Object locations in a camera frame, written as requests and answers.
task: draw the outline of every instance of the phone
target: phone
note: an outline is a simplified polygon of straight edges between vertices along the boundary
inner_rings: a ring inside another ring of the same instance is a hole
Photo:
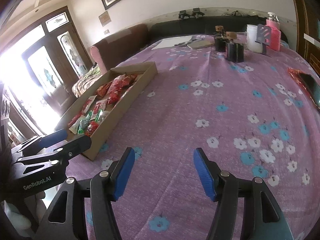
[[[307,88],[310,93],[313,101],[318,106],[318,110],[320,110],[320,86],[317,84],[313,76],[309,74],[299,73],[302,83]]]

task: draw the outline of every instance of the white wall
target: white wall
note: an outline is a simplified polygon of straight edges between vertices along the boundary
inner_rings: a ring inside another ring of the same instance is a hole
[[[104,12],[101,0],[69,0],[69,6],[87,49],[105,37],[103,32],[106,29],[114,33],[149,18],[194,7],[237,7],[272,11],[296,22],[293,0],[122,0],[108,9],[112,22],[105,27],[101,26],[98,19]]]

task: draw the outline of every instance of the floral bedsheet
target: floral bedsheet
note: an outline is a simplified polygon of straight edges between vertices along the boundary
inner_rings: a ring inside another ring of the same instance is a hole
[[[214,47],[151,50],[121,63],[154,61],[158,75],[124,115],[95,161],[70,161],[67,175],[94,176],[133,147],[136,161],[124,195],[113,203],[123,239],[206,239],[216,203],[205,196],[193,164],[202,147],[238,178],[262,177],[295,239],[319,218],[320,118],[287,72],[319,78],[293,50],[245,51],[233,63]],[[90,239],[92,214],[87,202]],[[233,239],[239,239],[243,202]]]

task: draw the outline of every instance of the pink bottle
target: pink bottle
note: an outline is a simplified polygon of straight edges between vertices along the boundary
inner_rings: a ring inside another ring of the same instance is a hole
[[[275,13],[268,12],[266,25],[271,27],[271,41],[270,41],[269,47],[275,51],[279,51],[281,31],[280,31],[280,23]]]

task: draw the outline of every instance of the cardboard box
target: cardboard box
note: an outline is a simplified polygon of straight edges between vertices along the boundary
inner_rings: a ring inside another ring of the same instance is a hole
[[[87,99],[94,95],[96,90],[113,80],[122,74],[142,74],[142,76],[134,83],[131,89],[126,93],[126,95],[118,102],[118,104],[111,110],[110,114],[105,118],[105,120],[99,125],[95,132],[91,136],[92,145],[91,148],[83,153],[84,156],[90,160],[94,160],[101,146],[108,139],[109,135],[122,118],[124,113],[129,109],[133,101],[138,97],[138,95],[143,91],[143,89],[149,84],[153,77],[157,74],[156,64],[154,62],[144,62],[130,66],[121,66],[110,69],[101,78],[99,78],[91,87],[89,87],[86,92],[80,96],[76,102],[68,109],[68,111],[61,117],[59,123],[57,124],[55,130],[65,129],[68,130],[67,124],[71,119],[78,114],[87,101]],[[95,100],[92,103],[90,109],[92,109],[95,103],[99,100]],[[68,130],[69,136],[67,140],[71,140],[74,134]]]

